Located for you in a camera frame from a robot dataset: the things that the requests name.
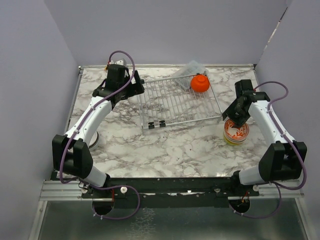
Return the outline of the white orange patterned bowl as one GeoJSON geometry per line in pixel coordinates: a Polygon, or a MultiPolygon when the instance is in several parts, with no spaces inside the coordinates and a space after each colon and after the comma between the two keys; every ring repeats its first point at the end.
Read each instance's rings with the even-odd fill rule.
{"type": "Polygon", "coordinates": [[[247,123],[241,127],[235,127],[235,123],[228,119],[224,123],[224,136],[232,142],[242,142],[247,139],[250,128],[247,123]]]}

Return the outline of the orange plastic bowl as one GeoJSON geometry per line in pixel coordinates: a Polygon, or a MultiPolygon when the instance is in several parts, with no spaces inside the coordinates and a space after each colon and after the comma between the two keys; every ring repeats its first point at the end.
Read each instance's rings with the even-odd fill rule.
{"type": "Polygon", "coordinates": [[[198,93],[204,93],[210,88],[210,82],[207,76],[198,74],[190,82],[190,87],[198,93]]]}

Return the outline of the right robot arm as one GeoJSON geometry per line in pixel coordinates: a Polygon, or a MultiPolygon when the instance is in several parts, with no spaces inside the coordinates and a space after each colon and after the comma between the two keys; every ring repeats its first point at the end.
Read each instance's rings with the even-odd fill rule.
{"type": "Polygon", "coordinates": [[[307,146],[303,141],[296,141],[285,129],[273,110],[273,100],[264,91],[253,87],[250,79],[242,79],[235,83],[235,100],[222,113],[225,126],[233,128],[225,138],[240,142],[248,135],[244,131],[247,120],[253,118],[257,123],[268,148],[258,165],[236,173],[237,179],[230,182],[229,189],[240,196],[247,191],[248,185],[262,185],[273,182],[280,186],[280,181],[302,178],[296,189],[301,189],[307,180],[304,161],[307,146]]]}

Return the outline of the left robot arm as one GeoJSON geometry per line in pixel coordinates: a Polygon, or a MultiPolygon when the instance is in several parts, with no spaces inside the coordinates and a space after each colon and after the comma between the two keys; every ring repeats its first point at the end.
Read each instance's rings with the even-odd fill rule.
{"type": "Polygon", "coordinates": [[[120,101],[144,93],[136,69],[132,74],[120,64],[108,66],[107,77],[93,91],[89,105],[78,121],[63,135],[52,139],[53,168],[59,174],[72,175],[90,185],[97,196],[106,197],[111,190],[110,176],[93,163],[89,144],[104,118],[120,101]]]}

